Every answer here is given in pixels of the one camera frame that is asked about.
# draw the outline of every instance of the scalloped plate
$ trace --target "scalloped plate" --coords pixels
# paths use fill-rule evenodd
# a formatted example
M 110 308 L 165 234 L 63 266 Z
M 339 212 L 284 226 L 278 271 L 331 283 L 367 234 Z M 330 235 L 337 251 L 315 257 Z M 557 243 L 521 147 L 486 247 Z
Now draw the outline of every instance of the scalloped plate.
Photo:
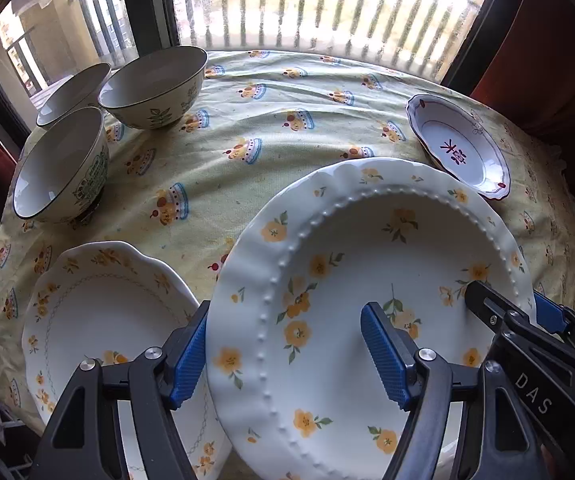
M 412 130 L 440 168 L 486 198 L 509 194 L 505 158 L 474 112 L 427 94 L 411 98 L 406 110 Z
M 130 244 L 93 242 L 62 253 L 36 282 L 23 329 L 27 386 L 43 422 L 83 359 L 134 359 L 162 346 L 197 307 L 170 266 Z M 129 402 L 119 401 L 118 414 L 129 472 L 147 480 Z M 173 417 L 198 477 L 215 480 L 232 446 L 216 420 L 204 373 Z
M 266 480 L 381 479 L 407 413 L 385 394 L 361 307 L 378 301 L 420 348 L 478 365 L 493 334 L 466 310 L 473 279 L 535 322 L 514 238 L 442 171 L 350 160 L 276 195 L 229 254 L 208 313 L 210 391 L 241 458 Z M 453 404 L 444 444 L 460 412 Z

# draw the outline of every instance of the metal screw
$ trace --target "metal screw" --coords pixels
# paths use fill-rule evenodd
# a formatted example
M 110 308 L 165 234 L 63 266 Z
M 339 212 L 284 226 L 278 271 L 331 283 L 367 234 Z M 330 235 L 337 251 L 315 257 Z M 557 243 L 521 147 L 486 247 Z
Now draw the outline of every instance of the metal screw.
M 84 372 L 91 370 L 94 366 L 96 366 L 96 361 L 94 361 L 94 359 L 83 359 L 83 361 L 80 362 L 80 365 L 78 365 L 78 367 Z
M 431 348 L 421 348 L 421 350 L 419 350 L 419 357 L 423 359 L 423 361 L 433 361 L 437 358 L 437 353 Z
M 499 365 L 496 361 L 485 361 L 485 369 L 488 372 L 491 372 L 493 374 L 497 374 L 501 371 L 501 365 Z
M 158 359 L 161 355 L 163 355 L 163 350 L 158 348 L 157 346 L 150 346 L 145 351 L 146 359 Z

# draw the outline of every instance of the plate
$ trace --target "plate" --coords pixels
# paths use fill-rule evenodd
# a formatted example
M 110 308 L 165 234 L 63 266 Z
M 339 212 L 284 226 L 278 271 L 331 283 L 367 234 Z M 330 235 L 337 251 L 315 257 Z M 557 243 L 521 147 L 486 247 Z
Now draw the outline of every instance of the plate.
M 475 112 L 426 94 L 415 95 L 406 110 L 412 130 L 441 168 L 486 198 L 509 194 L 505 158 Z
M 266 480 L 380 480 L 407 413 L 385 394 L 361 307 L 378 301 L 420 348 L 476 366 L 493 334 L 466 310 L 473 279 L 535 322 L 514 238 L 442 171 L 348 160 L 276 195 L 227 257 L 208 313 L 210 391 L 241 458 Z M 460 413 L 453 404 L 446 446 Z
M 94 242 L 62 253 L 36 282 L 23 330 L 27 386 L 47 424 L 77 365 L 132 360 L 162 346 L 198 307 L 167 264 L 125 242 Z M 200 479 L 214 480 L 231 444 L 216 420 L 205 372 L 194 395 L 173 413 Z M 119 401 L 123 448 L 134 480 L 146 480 L 129 402 Z

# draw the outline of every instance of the blue rubber pad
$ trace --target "blue rubber pad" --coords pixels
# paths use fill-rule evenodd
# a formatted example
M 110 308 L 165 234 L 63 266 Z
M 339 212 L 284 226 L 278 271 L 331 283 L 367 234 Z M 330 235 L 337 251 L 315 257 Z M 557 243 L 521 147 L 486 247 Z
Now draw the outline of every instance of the blue rubber pad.
M 405 377 L 405 367 L 394 346 L 368 305 L 361 310 L 361 333 L 370 355 L 381 376 L 385 392 L 391 400 L 398 402 L 400 409 L 409 408 L 411 400 Z
M 174 387 L 170 394 L 170 402 L 174 409 L 180 408 L 184 400 L 194 394 L 194 389 L 205 367 L 205 327 L 207 316 L 194 332 L 187 344 L 183 356 L 176 364 L 174 373 Z
M 536 302 L 536 322 L 550 334 L 561 334 L 567 330 L 568 323 L 565 321 L 563 309 L 554 301 L 549 300 L 536 290 L 534 291 Z

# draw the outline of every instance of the patterned tablecloth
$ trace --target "patterned tablecloth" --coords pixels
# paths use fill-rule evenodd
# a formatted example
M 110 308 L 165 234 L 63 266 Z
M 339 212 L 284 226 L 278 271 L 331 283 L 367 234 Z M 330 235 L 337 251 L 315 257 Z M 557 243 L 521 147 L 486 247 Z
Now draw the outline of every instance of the patterned tablecloth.
M 512 183 L 491 206 L 516 237 L 534 287 L 575 308 L 575 204 L 561 163 L 498 113 L 414 76 L 333 57 L 212 52 L 207 67 L 196 104 L 171 126 L 131 130 L 106 117 L 109 177 L 87 224 L 23 222 L 8 196 L 0 224 L 0 397 L 34 430 L 43 423 L 26 386 L 23 323 L 36 279 L 62 251 L 125 240 L 208 299 L 242 229 L 283 187 L 346 158 L 430 164 L 405 113 L 417 93 L 449 99 L 496 140 Z M 32 132 L 25 155 L 43 133 Z

